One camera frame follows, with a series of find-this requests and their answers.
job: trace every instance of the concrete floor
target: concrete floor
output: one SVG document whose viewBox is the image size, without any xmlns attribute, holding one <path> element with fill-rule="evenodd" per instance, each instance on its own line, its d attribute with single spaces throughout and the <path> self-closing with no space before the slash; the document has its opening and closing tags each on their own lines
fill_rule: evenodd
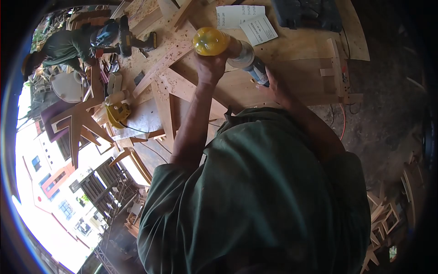
<svg viewBox="0 0 438 274">
<path fill-rule="evenodd" d="M 348 151 L 359 156 L 367 188 L 378 194 L 382 182 L 390 185 L 400 181 L 403 163 L 408 161 L 412 151 L 421 149 L 412 135 L 420 132 L 427 96 L 424 90 L 406 79 L 410 77 L 421 83 L 422 68 L 416 54 L 409 50 L 413 49 L 409 37 L 404 32 L 399 33 L 401 23 L 392 8 L 380 0 L 352 2 L 367 39 L 371 61 L 348 60 L 352 92 L 363 93 L 364 101 L 345 106 L 346 128 L 342 142 Z M 342 110 L 339 105 L 332 107 L 332 129 L 340 137 Z M 311 109 L 331 124 L 333 116 L 329 105 Z M 209 126 L 209 138 L 217 128 Z M 163 143 L 135 144 L 151 171 L 169 160 L 170 153 L 160 144 Z"/>
</svg>

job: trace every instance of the person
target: person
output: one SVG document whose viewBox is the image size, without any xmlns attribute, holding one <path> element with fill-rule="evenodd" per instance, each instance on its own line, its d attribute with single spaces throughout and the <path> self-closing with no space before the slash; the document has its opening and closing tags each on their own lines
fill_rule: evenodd
<svg viewBox="0 0 438 274">
<path fill-rule="evenodd" d="M 358 273 L 371 230 L 359 158 L 269 68 L 257 88 L 283 109 L 226 115 L 204 147 L 226 54 L 195 60 L 193 100 L 141 215 L 145 271 Z"/>
<path fill-rule="evenodd" d="M 78 58 L 81 58 L 88 66 L 96 64 L 96 59 L 91 57 L 90 36 L 101 27 L 85 24 L 76 30 L 59 30 L 52 34 L 40 51 L 34 51 L 24 59 L 21 72 L 25 81 L 41 63 L 44 67 L 58 64 L 69 65 L 85 78 Z"/>
</svg>

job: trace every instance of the wooden workbench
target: wooden workbench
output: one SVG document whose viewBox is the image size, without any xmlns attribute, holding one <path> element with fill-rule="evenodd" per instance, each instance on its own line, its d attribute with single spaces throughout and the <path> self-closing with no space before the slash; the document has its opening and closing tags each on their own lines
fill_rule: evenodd
<svg viewBox="0 0 438 274">
<path fill-rule="evenodd" d="M 208 4 L 205 0 L 195 3 L 196 12 L 194 14 L 196 15 L 189 17 L 189 20 L 177 32 L 170 26 L 175 12 L 178 11 L 171 0 L 134 0 L 125 9 L 129 16 L 131 31 L 134 29 L 133 33 L 139 39 L 143 39 L 151 31 L 157 32 L 158 38 L 158 48 L 149 52 L 148 58 L 145 58 L 137 49 L 132 50 L 131 57 L 119 58 L 120 72 L 123 75 L 122 89 L 127 89 L 131 93 L 128 102 L 133 106 L 133 114 L 128 118 L 128 125 L 141 128 L 143 131 L 153 131 L 164 127 L 165 131 L 168 132 L 175 131 L 179 127 L 189 102 L 181 99 L 184 97 L 181 94 L 172 95 L 184 92 L 190 94 L 198 82 L 193 54 L 189 52 L 189 47 L 192 47 L 193 35 L 199 27 L 216 26 L 216 6 L 231 4 L 233 1 L 216 0 Z M 292 92 L 306 105 L 339 102 L 339 97 L 336 96 L 339 87 L 335 86 L 333 76 L 322 77 L 320 72 L 320 69 L 330 69 L 333 64 L 332 58 L 335 56 L 333 49 L 328 46 L 330 39 L 335 46 L 337 45 L 338 58 L 341 60 L 347 58 L 370 60 L 363 30 L 350 0 L 336 0 L 343 21 L 343 31 L 340 33 L 306 28 L 298 30 L 282 28 L 278 25 L 270 0 L 245 0 L 242 4 L 265 6 L 266 15 L 277 32 L 278 38 L 254 46 L 255 53 L 267 65 L 283 75 Z M 248 42 L 241 29 L 223 29 L 223 31 Z M 170 59 L 176 62 L 172 61 L 160 67 L 160 64 Z M 343 69 L 346 68 L 346 62 L 341 65 Z M 178 77 L 182 76 L 181 80 L 177 81 L 172 78 L 172 81 L 166 82 L 169 70 L 171 70 L 170 73 L 176 72 Z M 142 82 L 146 84 L 141 83 L 142 88 L 137 87 L 136 89 L 134 78 L 140 71 L 146 74 L 145 78 L 148 80 L 143 80 Z M 154 93 L 152 85 L 149 83 L 160 79 L 160 77 L 161 80 L 164 79 L 162 88 L 166 87 L 164 89 L 167 90 L 167 94 L 170 92 L 172 111 L 175 112 L 173 113 L 175 119 L 171 125 L 169 125 L 169 121 L 163 121 L 162 116 L 162 104 L 169 104 L 169 95 L 164 99 L 160 98 L 160 102 L 151 100 L 154 98 Z M 234 112 L 239 112 L 246 107 L 279 107 L 260 93 L 250 80 L 251 76 L 248 73 L 227 65 L 224 77 L 219 81 L 214 95 L 214 99 L 219 104 L 219 107 L 216 108 L 217 111 L 221 111 L 221 105 L 231 105 Z M 156 119 L 157 109 L 162 121 Z M 147 115 L 154 118 L 147 119 L 145 118 Z M 217 118 L 217 115 L 212 114 L 210 118 Z M 126 132 L 123 131 L 125 130 L 119 131 L 118 135 L 130 137 L 139 133 L 128 129 Z M 172 144 L 173 142 L 166 144 L 170 151 Z"/>
</svg>

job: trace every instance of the sky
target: sky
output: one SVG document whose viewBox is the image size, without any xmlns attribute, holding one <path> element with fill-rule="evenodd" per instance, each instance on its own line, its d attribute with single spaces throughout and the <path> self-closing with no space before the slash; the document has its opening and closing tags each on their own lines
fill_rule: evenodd
<svg viewBox="0 0 438 274">
<path fill-rule="evenodd" d="M 23 87 L 18 100 L 18 105 L 18 117 L 21 118 L 26 115 L 30 109 L 29 87 Z M 74 240 L 73 237 L 68 234 L 52 216 L 52 214 L 35 206 L 32 193 L 32 182 L 27 175 L 24 162 L 20 160 L 25 152 L 23 151 L 24 147 L 21 147 L 20 143 L 32 141 L 37 136 L 37 133 L 35 126 L 31 125 L 24 128 L 25 126 L 26 125 L 23 125 L 22 130 L 17 134 L 15 169 L 21 204 L 15 197 L 13 197 L 14 205 L 26 226 L 42 246 L 44 246 L 44 248 L 65 267 L 72 272 L 77 273 L 86 257 L 90 255 L 91 250 L 80 241 Z"/>
<path fill-rule="evenodd" d="M 31 105 L 30 88 L 26 85 L 23 86 L 18 105 L 18 118 L 21 118 L 27 114 Z M 18 126 L 25 121 L 26 119 L 18 121 Z M 35 238 L 38 239 L 56 260 L 60 261 L 72 272 L 77 273 L 84 263 L 86 256 L 91 253 L 91 250 L 81 242 L 75 241 L 50 213 L 35 206 L 32 182 L 27 174 L 24 162 L 20 160 L 22 155 L 26 153 L 26 146 L 21 146 L 20 144 L 30 142 L 37 137 L 36 128 L 32 123 L 33 120 L 28 121 L 17 133 L 17 145 L 15 148 L 16 173 L 17 188 L 21 198 L 21 204 L 15 197 L 13 197 L 13 201 L 18 213 Z M 105 150 L 108 147 L 108 142 L 103 138 L 98 138 L 98 141 L 102 144 L 100 150 Z M 79 151 L 78 169 L 87 170 L 88 167 L 94 169 L 104 160 L 108 159 L 108 157 L 112 156 L 112 153 L 112 151 L 109 151 L 103 156 L 100 156 L 96 146 L 90 143 Z M 147 185 L 146 180 L 135 167 L 130 157 L 124 158 L 122 163 L 138 184 Z"/>
</svg>

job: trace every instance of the window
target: window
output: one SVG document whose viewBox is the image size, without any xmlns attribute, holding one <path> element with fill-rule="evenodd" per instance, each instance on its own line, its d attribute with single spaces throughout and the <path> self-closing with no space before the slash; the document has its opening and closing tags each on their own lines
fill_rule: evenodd
<svg viewBox="0 0 438 274">
<path fill-rule="evenodd" d="M 51 182 L 50 185 L 48 187 L 46 187 L 46 191 L 49 192 L 52 189 L 52 187 L 54 187 L 54 186 L 55 186 L 55 183 Z"/>
<path fill-rule="evenodd" d="M 62 179 L 62 177 L 64 177 L 64 176 L 65 176 L 65 171 L 63 171 L 61 174 L 59 174 L 59 176 L 55 178 L 54 182 L 55 183 L 59 182 Z"/>
<path fill-rule="evenodd" d="M 70 186 L 69 186 L 71 192 L 75 193 L 76 191 L 78 191 L 78 189 L 81 188 L 81 185 L 79 184 L 79 182 L 77 180 L 75 180 Z"/>
<path fill-rule="evenodd" d="M 38 156 L 33 158 L 32 165 L 33 165 L 33 168 L 35 169 L 35 172 L 37 172 L 41 168 L 41 165 L 39 164 Z"/>
<path fill-rule="evenodd" d="M 58 208 L 64 213 L 67 221 L 70 220 L 71 217 L 74 215 L 73 208 L 66 200 L 64 200 L 61 204 L 59 204 Z"/>
<path fill-rule="evenodd" d="M 56 197 L 56 195 L 58 195 L 59 193 L 59 189 L 57 189 L 49 198 L 50 202 L 53 201 L 53 199 Z"/>
</svg>

